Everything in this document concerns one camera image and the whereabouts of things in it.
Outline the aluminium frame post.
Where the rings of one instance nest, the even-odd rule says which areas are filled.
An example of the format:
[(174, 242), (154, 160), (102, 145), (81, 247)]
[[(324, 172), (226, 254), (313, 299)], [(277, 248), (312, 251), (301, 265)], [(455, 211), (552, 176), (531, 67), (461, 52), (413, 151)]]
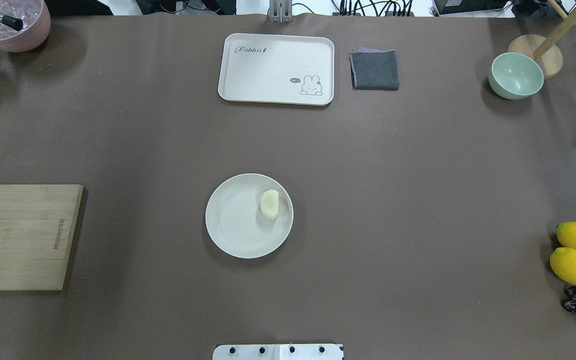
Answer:
[(288, 24), (293, 21), (292, 0), (270, 0), (267, 12), (269, 23)]

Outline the wooden cup tree stand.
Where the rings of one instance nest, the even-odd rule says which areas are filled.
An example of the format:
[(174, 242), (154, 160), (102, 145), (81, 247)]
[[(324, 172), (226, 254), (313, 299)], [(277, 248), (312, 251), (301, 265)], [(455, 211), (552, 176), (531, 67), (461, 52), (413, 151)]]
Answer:
[(569, 30), (576, 27), (576, 7), (567, 14), (555, 0), (547, 2), (561, 18), (561, 23), (549, 34), (543, 37), (537, 34), (524, 34), (510, 42), (507, 51), (519, 53), (534, 60), (541, 68), (544, 79), (548, 80), (558, 75), (563, 68), (563, 55), (557, 43)]

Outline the pale steamed bun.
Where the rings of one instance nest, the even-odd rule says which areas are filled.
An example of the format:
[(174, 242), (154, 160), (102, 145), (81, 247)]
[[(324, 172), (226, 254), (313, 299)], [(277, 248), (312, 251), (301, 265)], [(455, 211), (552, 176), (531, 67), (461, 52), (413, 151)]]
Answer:
[(268, 189), (263, 192), (259, 210), (266, 219), (276, 220), (279, 216), (279, 192), (275, 189)]

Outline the pink bowl of ice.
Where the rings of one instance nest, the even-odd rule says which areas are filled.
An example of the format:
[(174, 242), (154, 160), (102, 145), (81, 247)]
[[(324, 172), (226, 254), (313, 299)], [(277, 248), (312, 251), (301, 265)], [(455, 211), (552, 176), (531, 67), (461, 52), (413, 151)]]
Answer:
[(20, 19), (22, 28), (0, 23), (0, 50), (21, 53), (43, 44), (51, 30), (51, 16), (44, 0), (0, 0), (0, 14)]

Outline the yellow lemon right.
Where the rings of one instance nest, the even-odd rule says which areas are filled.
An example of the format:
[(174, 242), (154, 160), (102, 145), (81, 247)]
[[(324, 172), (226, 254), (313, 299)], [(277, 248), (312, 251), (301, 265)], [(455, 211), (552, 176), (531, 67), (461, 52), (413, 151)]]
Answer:
[(550, 255), (553, 273), (565, 283), (576, 285), (576, 249), (558, 247)]

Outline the grey folded cloth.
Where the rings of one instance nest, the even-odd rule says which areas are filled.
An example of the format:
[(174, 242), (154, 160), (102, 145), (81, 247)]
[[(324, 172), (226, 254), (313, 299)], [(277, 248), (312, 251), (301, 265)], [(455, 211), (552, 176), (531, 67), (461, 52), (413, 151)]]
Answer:
[(400, 88), (395, 50), (357, 47), (349, 53), (349, 62), (355, 89), (397, 91)]

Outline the cream round plate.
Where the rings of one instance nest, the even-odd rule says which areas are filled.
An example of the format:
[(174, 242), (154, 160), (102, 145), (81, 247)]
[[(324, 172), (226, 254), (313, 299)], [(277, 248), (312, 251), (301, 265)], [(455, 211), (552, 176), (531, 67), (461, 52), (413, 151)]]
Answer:
[[(278, 217), (266, 218), (260, 209), (266, 191), (278, 192)], [(233, 176), (211, 194), (205, 210), (206, 230), (213, 243), (228, 255), (260, 258), (277, 250), (288, 238), (294, 207), (286, 189), (263, 174)]]

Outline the mint green bowl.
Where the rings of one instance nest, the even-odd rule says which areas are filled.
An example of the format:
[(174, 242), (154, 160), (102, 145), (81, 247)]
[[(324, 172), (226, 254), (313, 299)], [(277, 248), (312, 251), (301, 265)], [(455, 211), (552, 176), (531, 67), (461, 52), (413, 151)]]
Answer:
[(487, 80), (498, 96), (523, 100), (542, 89), (545, 77), (535, 60), (524, 54), (505, 52), (493, 60)]

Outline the bamboo cutting board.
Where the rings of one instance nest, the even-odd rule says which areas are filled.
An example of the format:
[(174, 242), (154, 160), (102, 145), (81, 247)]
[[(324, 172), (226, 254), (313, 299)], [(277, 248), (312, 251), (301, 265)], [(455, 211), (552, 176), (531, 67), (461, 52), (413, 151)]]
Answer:
[(61, 291), (80, 184), (0, 184), (0, 291)]

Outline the cream rabbit tray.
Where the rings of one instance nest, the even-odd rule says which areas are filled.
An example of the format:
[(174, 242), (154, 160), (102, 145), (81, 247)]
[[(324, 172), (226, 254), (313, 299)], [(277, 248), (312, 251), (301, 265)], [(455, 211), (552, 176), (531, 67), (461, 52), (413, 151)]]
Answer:
[(233, 33), (224, 41), (217, 92), (226, 101), (326, 106), (334, 82), (328, 38)]

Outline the dark cherries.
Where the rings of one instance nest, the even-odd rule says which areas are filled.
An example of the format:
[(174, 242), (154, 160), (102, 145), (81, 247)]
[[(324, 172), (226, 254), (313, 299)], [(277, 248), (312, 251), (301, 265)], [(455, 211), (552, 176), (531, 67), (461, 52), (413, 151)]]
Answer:
[(570, 313), (576, 313), (576, 285), (570, 285), (563, 291), (566, 298), (562, 301), (562, 307)]

